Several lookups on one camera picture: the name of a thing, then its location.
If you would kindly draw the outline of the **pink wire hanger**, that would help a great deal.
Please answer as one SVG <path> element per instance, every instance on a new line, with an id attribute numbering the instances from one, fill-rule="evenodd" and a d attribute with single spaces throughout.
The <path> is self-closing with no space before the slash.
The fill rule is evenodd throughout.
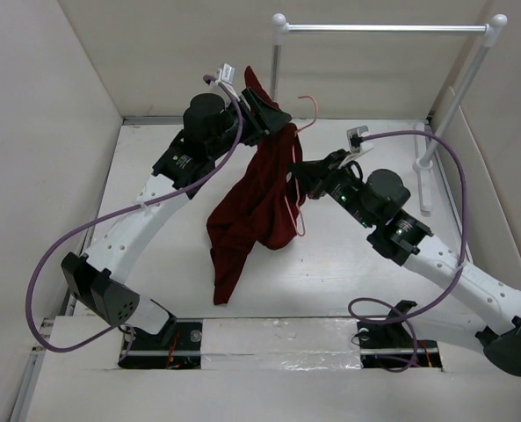
<path id="1" fill-rule="evenodd" d="M 310 121 L 306 122 L 303 126 L 297 127 L 294 132 L 294 140 L 300 141 L 300 134 L 305 130 L 311 128 L 318 119 L 319 106 L 314 96 L 303 94 L 298 99 L 307 99 L 312 103 L 314 108 L 313 116 Z M 292 146 L 292 167 L 286 176 L 287 182 L 293 182 L 295 191 L 295 201 L 291 202 L 287 196 L 284 196 L 284 203 L 286 210 L 290 218 L 294 233 L 298 237 L 304 237 L 306 235 L 306 225 L 304 215 L 301 210 L 301 196 L 308 196 L 308 188 L 310 180 L 307 173 L 305 172 L 305 162 L 298 159 L 299 148 L 294 144 Z"/>

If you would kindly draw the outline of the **dark red t shirt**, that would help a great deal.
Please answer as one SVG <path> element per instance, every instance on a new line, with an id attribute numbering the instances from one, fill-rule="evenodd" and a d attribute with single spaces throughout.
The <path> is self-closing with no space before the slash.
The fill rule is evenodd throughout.
<path id="1" fill-rule="evenodd" d="M 296 125 L 288 123 L 263 139 L 242 178 L 206 221 L 215 305 L 228 303 L 256 243 L 275 251 L 298 235 L 296 221 L 305 195 L 288 176 L 290 165 L 303 159 L 296 131 Z"/>

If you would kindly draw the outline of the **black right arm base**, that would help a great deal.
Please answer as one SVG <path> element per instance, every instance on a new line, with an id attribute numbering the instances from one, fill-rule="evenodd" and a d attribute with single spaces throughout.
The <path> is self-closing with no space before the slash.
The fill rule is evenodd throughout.
<path id="1" fill-rule="evenodd" d="M 441 368 L 438 343 L 414 339 L 405 323 L 375 324 L 357 321 L 358 332 L 351 338 L 359 347 L 363 369 L 379 368 L 400 373 L 410 368 Z"/>

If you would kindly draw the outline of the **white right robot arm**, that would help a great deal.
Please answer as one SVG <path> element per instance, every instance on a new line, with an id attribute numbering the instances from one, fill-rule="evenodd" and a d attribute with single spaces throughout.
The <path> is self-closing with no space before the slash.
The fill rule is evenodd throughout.
<path id="1" fill-rule="evenodd" d="M 503 372 L 521 377 L 521 291 L 496 280 L 452 251 L 424 223 L 403 210 L 410 197 L 393 171 L 378 169 L 366 179 L 360 166 L 347 164 L 339 149 L 323 160 L 291 164 L 290 172 L 310 199 L 328 195 L 364 228 L 367 241 L 383 258 L 433 282 L 473 311 L 471 317 L 435 321 L 413 301 L 398 302 L 383 319 L 361 320 L 396 346 L 417 333 L 482 353 Z"/>

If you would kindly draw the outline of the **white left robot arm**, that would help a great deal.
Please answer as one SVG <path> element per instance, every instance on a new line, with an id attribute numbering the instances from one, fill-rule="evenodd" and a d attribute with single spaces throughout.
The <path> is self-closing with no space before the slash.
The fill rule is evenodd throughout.
<path id="1" fill-rule="evenodd" d="M 73 296 L 111 327 L 129 325 L 155 348 L 174 340 L 175 317 L 125 283 L 139 256 L 162 226 L 219 169 L 217 160 L 236 143 L 255 146 L 272 138 L 291 116 L 263 89 L 246 87 L 236 104 L 216 93 L 192 98 L 183 127 L 152 167 L 136 206 L 122 215 L 82 255 L 69 253 L 62 270 Z"/>

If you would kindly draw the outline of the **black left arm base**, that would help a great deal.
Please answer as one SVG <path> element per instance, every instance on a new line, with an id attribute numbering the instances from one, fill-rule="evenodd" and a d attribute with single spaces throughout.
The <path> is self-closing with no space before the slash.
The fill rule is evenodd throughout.
<path id="1" fill-rule="evenodd" d="M 202 319 L 169 321 L 157 335 L 129 327 L 120 331 L 118 365 L 123 369 L 201 369 Z"/>

